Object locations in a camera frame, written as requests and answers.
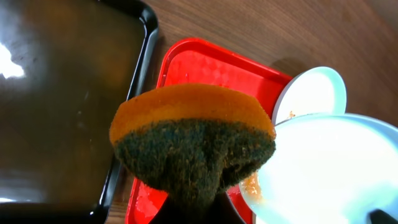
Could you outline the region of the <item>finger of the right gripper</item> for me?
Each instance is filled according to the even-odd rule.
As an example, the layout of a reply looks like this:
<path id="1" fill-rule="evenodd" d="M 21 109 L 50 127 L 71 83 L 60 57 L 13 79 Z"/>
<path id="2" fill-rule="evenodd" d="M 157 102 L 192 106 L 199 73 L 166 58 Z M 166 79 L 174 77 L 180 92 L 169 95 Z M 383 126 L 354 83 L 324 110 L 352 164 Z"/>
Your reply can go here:
<path id="1" fill-rule="evenodd" d="M 372 224 L 398 224 L 398 221 L 382 210 L 375 210 L 370 214 Z"/>

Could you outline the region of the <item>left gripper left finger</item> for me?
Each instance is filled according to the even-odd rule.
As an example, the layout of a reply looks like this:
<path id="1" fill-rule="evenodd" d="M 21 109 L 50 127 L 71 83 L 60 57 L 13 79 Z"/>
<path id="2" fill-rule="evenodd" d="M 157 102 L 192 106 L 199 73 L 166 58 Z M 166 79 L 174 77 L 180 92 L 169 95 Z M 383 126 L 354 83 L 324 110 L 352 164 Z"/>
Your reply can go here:
<path id="1" fill-rule="evenodd" d="M 167 197 L 160 210 L 149 224 L 184 224 L 186 216 L 170 197 Z"/>

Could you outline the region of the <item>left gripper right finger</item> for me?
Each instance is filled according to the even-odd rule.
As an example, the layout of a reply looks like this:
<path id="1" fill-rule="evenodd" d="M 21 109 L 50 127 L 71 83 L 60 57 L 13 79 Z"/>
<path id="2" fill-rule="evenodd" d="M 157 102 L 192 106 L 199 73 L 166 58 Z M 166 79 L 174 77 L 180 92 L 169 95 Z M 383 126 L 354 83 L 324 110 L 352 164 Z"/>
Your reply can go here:
<path id="1" fill-rule="evenodd" d="M 211 207 L 211 223 L 213 224 L 245 224 L 227 193 L 215 197 Z"/>

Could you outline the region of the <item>white plate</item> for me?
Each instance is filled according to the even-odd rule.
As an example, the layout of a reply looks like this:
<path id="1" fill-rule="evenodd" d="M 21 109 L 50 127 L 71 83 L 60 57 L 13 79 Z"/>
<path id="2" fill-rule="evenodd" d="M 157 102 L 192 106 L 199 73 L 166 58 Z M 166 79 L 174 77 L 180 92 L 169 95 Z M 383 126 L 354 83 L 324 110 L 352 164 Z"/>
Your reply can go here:
<path id="1" fill-rule="evenodd" d="M 346 86 L 341 75 L 330 67 L 315 67 L 284 87 L 274 106 L 272 123 L 308 114 L 343 114 L 346 105 Z"/>
<path id="2" fill-rule="evenodd" d="M 397 220 L 397 128 L 357 114 L 306 115 L 279 123 L 276 150 L 239 185 L 265 223 Z"/>

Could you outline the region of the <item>orange green sponge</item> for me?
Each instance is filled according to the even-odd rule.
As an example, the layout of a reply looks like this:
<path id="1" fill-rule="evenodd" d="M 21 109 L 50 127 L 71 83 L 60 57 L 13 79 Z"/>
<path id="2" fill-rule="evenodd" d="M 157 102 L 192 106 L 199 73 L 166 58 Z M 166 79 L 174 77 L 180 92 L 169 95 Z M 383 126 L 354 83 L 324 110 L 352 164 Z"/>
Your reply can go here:
<path id="1" fill-rule="evenodd" d="M 204 210 L 257 171 L 275 151 L 275 129 L 260 103 L 205 84 L 171 85 L 122 103 L 109 138 L 116 157 L 179 207 Z"/>

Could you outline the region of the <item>white plate top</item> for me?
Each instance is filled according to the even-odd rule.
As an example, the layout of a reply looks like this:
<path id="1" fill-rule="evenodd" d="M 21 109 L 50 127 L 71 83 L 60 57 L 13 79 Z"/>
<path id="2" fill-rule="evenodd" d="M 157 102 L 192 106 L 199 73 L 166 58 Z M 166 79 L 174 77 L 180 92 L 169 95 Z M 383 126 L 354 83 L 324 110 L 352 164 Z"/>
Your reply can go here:
<path id="1" fill-rule="evenodd" d="M 272 123 L 308 114 L 343 114 L 346 105 L 346 86 L 341 75 L 330 67 L 315 67 L 284 87 L 274 106 Z"/>

